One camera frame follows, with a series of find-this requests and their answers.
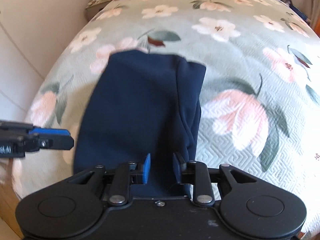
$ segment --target green leaf print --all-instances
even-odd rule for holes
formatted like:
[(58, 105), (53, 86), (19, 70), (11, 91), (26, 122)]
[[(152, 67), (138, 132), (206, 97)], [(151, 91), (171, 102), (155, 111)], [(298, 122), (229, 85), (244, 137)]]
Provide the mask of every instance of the green leaf print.
[(274, 109), (266, 109), (266, 112), (269, 117), (269, 122), (273, 126), (276, 125), (289, 138), (290, 135), (288, 130), (287, 119), (280, 106), (277, 105)]
[(266, 172), (274, 162), (279, 150), (279, 132), (275, 125), (269, 125), (266, 144), (259, 155), (262, 171)]
[(287, 25), (290, 30), (293, 30), (288, 21), (285, 22), (285, 25)]
[(300, 51), (297, 51), (296, 49), (292, 49), (288, 46), (288, 52), (294, 54), (298, 59), (301, 59), (302, 61), (312, 65), (312, 63), (310, 62), (310, 60), (303, 55)]
[(148, 34), (150, 38), (156, 41), (181, 41), (177, 33), (170, 31), (152, 31)]
[(310, 96), (311, 100), (320, 106), (320, 96), (308, 85), (306, 85), (306, 90), (308, 95)]
[(57, 123), (59, 125), (61, 125), (62, 116), (64, 114), (66, 107), (67, 107), (67, 97), (63, 95), (59, 100), (57, 100), (56, 109), (55, 109)]
[(44, 94), (48, 91), (51, 91), (55, 94), (59, 93), (59, 89), (60, 89), (60, 83), (59, 82), (55, 82), (55, 83), (50, 83), (48, 85), (45, 85), (42, 89), (41, 89), (41, 93)]
[(192, 7), (193, 7), (194, 9), (199, 9), (201, 4), (202, 4), (202, 3), (195, 3)]

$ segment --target wooden furniture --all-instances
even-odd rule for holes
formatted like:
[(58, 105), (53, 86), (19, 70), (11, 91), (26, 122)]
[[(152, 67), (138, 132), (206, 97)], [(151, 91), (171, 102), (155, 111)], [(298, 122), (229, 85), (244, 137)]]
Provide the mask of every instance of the wooden furniture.
[(20, 237), (23, 234), (15, 217), (15, 209), (19, 203), (19, 198), (12, 189), (12, 160), (6, 166), (6, 178), (4, 183), (0, 183), (0, 218)]
[(317, 23), (316, 28), (315, 28), (315, 33), (320, 37), (320, 17), (318, 19), (318, 23)]
[(95, 0), (90, 1), (85, 8), (85, 16), (90, 21), (99, 11), (105, 8), (112, 0)]
[(17, 236), (12, 229), (0, 218), (0, 240), (19, 240), (20, 237)]

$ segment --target navy blue cloth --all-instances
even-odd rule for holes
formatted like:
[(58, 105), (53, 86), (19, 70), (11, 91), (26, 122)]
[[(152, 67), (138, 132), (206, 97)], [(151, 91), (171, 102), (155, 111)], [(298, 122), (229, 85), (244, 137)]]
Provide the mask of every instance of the navy blue cloth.
[(74, 173), (97, 164), (115, 169), (151, 153), (148, 184), (133, 185), (132, 194), (187, 195), (176, 185), (172, 154), (195, 158), (204, 74), (203, 65), (177, 55), (113, 54), (84, 113)]

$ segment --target metal screw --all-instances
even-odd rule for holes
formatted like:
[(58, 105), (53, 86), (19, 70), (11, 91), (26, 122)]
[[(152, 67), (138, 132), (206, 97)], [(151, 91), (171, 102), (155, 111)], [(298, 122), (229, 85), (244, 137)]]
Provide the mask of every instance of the metal screw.
[(125, 201), (125, 197), (121, 195), (113, 195), (109, 200), (113, 204), (121, 204)]
[(210, 203), (212, 200), (213, 200), (212, 197), (209, 195), (200, 195), (197, 197), (197, 201), (202, 204)]
[(164, 207), (165, 206), (165, 202), (161, 201), (161, 200), (158, 200), (155, 203), (156, 203), (157, 207)]

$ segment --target quilted fabric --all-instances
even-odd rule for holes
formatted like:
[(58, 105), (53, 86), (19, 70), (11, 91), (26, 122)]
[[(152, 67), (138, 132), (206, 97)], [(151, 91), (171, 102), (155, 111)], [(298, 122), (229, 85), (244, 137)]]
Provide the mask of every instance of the quilted fabric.
[[(295, 193), (308, 209), (303, 231), (319, 232), (320, 39), (293, 11), (279, 0), (113, 1), (63, 52), (26, 121), (76, 137), (109, 56), (129, 49), (205, 65), (196, 159)], [(15, 161), (17, 194), (70, 176), (72, 162), (73, 151)]]

